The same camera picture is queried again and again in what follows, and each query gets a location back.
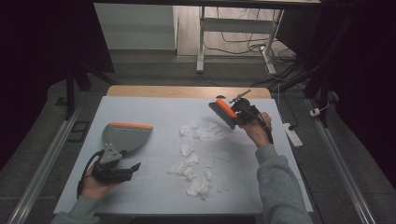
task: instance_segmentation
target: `metal frame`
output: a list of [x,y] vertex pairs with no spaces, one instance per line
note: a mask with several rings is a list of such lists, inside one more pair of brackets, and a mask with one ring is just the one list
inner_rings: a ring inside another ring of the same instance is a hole
[[268,34],[268,42],[262,51],[266,66],[271,75],[276,74],[269,52],[274,41],[283,10],[277,13],[274,21],[236,20],[223,18],[206,18],[205,7],[200,7],[200,35],[197,54],[197,73],[204,72],[204,36],[205,32]]
[[[308,109],[312,110],[313,106],[311,105],[311,102],[308,99],[305,99],[305,102]],[[342,156],[340,150],[332,139],[331,132],[323,125],[323,123],[320,122],[319,119],[315,119],[315,124],[317,125],[318,131],[326,145],[326,148],[329,150],[329,154],[332,157],[335,168],[337,169],[338,174],[343,180],[346,191],[349,193],[349,196],[351,197],[351,200],[355,205],[355,209],[358,212],[359,217],[361,218],[361,223],[375,224],[376,222],[372,215],[372,211],[370,210],[366,200],[364,199],[364,196],[361,193],[361,189],[359,188],[358,184],[350,173],[349,168],[344,161],[344,157]]]
[[71,115],[70,120],[65,120],[59,131],[56,133],[55,138],[53,139],[49,149],[44,156],[44,159],[41,161],[37,170],[35,171],[35,175],[32,177],[29,185],[27,186],[25,192],[21,196],[20,201],[14,209],[10,219],[7,223],[24,223],[26,218],[29,216],[30,211],[37,199],[38,194],[44,186],[44,183],[47,180],[47,177],[50,174],[50,171],[58,158],[59,153],[61,152],[62,147],[64,146],[64,142],[66,141],[67,135],[70,133],[70,130],[73,127],[74,122],[76,121],[79,112],[81,111],[82,105],[85,102],[86,93],[82,94],[82,99],[80,100],[78,107],[75,112]]
[[335,4],[334,1],[319,3],[307,1],[246,1],[246,0],[94,0],[94,3],[111,4],[135,4],[135,5],[165,5],[165,6],[190,6],[190,7],[249,7],[267,9],[291,9],[291,10],[332,10],[335,7],[350,10],[356,5],[357,0],[349,0],[347,3]]

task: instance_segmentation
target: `wall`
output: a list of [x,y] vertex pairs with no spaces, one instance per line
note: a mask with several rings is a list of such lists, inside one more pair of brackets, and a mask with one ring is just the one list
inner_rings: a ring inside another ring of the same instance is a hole
[[176,49],[173,6],[95,3],[108,49]]

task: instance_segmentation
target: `gray floor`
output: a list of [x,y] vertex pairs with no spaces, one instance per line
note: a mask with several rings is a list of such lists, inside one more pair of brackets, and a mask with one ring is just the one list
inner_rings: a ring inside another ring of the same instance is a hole
[[[249,87],[252,83],[268,79],[262,68],[262,59],[244,58],[208,58],[205,72],[195,73],[195,59],[175,56],[122,55],[113,54],[116,75],[112,75],[121,84],[128,85],[177,85],[177,86],[224,86]],[[286,65],[278,64],[282,70]],[[92,90],[86,93],[87,101],[82,107],[77,122],[88,125],[93,119],[101,97],[109,87],[103,80],[91,76]],[[270,81],[258,85],[266,87]],[[310,200],[314,206],[311,214],[314,223],[361,223],[353,202],[334,166],[328,149],[321,139],[315,120],[308,115],[306,99],[302,95],[302,86],[295,86],[285,94],[272,96],[280,104],[283,119],[298,127],[295,129],[304,145],[294,148]],[[82,92],[76,90],[79,97]],[[49,90],[49,99],[34,127],[25,137],[15,155],[0,173],[0,222],[6,223],[26,189],[38,164],[50,146],[65,116],[64,82],[53,85]],[[356,182],[373,211],[377,223],[396,223],[396,191],[390,185],[370,154],[356,136],[340,120],[334,110],[335,101],[328,109],[329,130],[353,174]],[[70,133],[44,188],[26,219],[26,223],[49,223],[52,211],[63,191],[64,184],[74,166],[81,149],[84,133]],[[104,223],[128,223],[129,217],[103,217]],[[253,223],[252,218],[227,219],[211,217],[203,219],[186,218],[135,218],[132,223]]]

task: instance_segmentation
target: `wooden floor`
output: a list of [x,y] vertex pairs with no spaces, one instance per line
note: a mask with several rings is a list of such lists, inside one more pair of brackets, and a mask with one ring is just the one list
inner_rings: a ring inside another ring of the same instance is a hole
[[[199,7],[175,7],[175,12],[178,17],[177,27],[177,55],[178,56],[196,56],[199,44]],[[206,18],[227,18],[227,19],[250,19],[250,20],[267,20],[273,18],[274,11],[272,9],[257,9],[257,8],[227,8],[219,7],[219,12],[216,7],[206,7]],[[237,34],[237,33],[222,33],[221,32],[205,32],[205,45],[211,49],[205,49],[205,55],[221,55],[221,56],[261,56],[260,52],[246,52],[249,50],[248,46],[264,44],[268,35],[260,34]],[[227,41],[245,41],[240,43]],[[286,49],[280,42],[273,44],[274,51]],[[227,50],[232,53],[223,52],[220,50]],[[285,56],[290,56],[292,52],[285,52]]]

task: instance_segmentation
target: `white table surface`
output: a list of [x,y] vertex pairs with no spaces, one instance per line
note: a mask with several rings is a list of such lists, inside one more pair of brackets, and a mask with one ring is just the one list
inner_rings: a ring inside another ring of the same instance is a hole
[[[154,128],[147,143],[136,152],[127,154],[120,161],[119,168],[130,168],[138,162],[142,164],[131,181],[116,186],[107,194],[97,213],[134,216],[261,214],[262,202],[256,177],[259,165],[254,156],[256,147],[243,130],[237,127],[231,130],[210,109],[208,103],[214,101],[215,99],[197,98],[103,97],[54,213],[68,212],[77,201],[78,180],[91,155],[103,148],[101,137],[107,124],[129,122],[150,124]],[[312,212],[275,101],[249,101],[272,117],[276,151],[287,157],[300,182],[305,208]],[[201,121],[199,130],[203,131],[207,131],[209,121],[217,123],[227,133],[227,138],[220,141],[212,137],[199,141],[193,139],[192,132],[181,136],[179,127],[189,125],[194,119]],[[179,151],[183,143],[193,143],[194,153],[200,156],[200,163],[192,166],[197,175],[205,169],[205,161],[210,152],[216,155],[226,151],[231,157],[230,162],[215,159],[215,167],[211,169],[213,179],[205,200],[187,195],[186,189],[190,182],[185,176],[167,173],[173,163],[185,159]],[[230,187],[218,192],[217,184],[223,181],[227,181]]]

